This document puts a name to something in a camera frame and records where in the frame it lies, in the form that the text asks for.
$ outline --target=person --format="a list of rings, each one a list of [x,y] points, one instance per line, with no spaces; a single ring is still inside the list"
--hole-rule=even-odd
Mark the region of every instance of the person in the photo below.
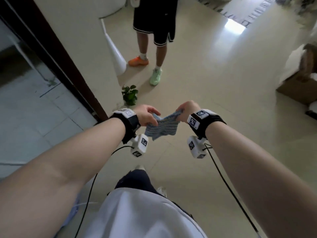
[[[178,121],[200,110],[179,106]],[[154,107],[134,109],[140,125],[157,125]],[[119,118],[54,146],[0,183],[1,237],[51,238],[82,187],[104,166],[128,132]],[[317,196],[260,146],[220,121],[205,135],[236,191],[268,237],[317,237]],[[151,191],[148,176],[129,172],[106,197],[85,237],[206,237],[177,205]]]
[[[131,67],[149,64],[146,56],[149,43],[148,35],[153,33],[156,47],[156,67],[150,78],[155,86],[161,79],[161,66],[167,53],[167,40],[173,42],[175,37],[176,9],[178,0],[140,0],[134,10],[133,28],[137,32],[140,55],[129,60]]]

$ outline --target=white sock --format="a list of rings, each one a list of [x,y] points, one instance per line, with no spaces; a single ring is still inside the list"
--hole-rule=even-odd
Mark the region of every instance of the white sock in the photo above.
[[[146,53],[140,53],[140,58],[141,58],[142,60],[147,60]]]
[[[155,71],[159,71],[159,70],[161,70],[161,67],[159,67],[158,65],[156,65]]]

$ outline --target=black wrist strap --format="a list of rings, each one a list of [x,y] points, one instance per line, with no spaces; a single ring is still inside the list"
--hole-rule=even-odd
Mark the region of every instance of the black wrist strap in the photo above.
[[[219,115],[206,109],[202,109],[196,113],[191,114],[187,120],[189,126],[198,138],[207,138],[205,134],[207,127],[211,123],[217,121],[226,124]]]
[[[125,135],[123,137],[123,144],[128,143],[129,140],[134,138],[136,136],[136,131],[138,128],[140,128],[139,120],[137,115],[133,115],[129,118],[126,118],[123,114],[113,113],[110,118],[118,118],[120,119],[124,126],[125,126]]]

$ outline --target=towel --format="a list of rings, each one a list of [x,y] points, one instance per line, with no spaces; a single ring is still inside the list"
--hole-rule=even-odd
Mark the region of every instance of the towel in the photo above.
[[[152,137],[153,141],[161,136],[175,135],[179,124],[179,122],[176,121],[176,117],[181,113],[182,111],[177,111],[165,118],[161,118],[160,116],[153,114],[153,117],[158,122],[158,126],[148,124],[145,129],[145,135]]]

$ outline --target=light green sneaker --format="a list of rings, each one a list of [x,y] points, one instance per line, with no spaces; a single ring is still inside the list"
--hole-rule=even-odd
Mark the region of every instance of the light green sneaker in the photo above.
[[[151,85],[153,85],[153,86],[158,85],[158,83],[161,80],[161,73],[162,73],[161,69],[158,71],[155,71],[155,69],[153,70],[153,74],[152,74],[151,79],[150,79]]]

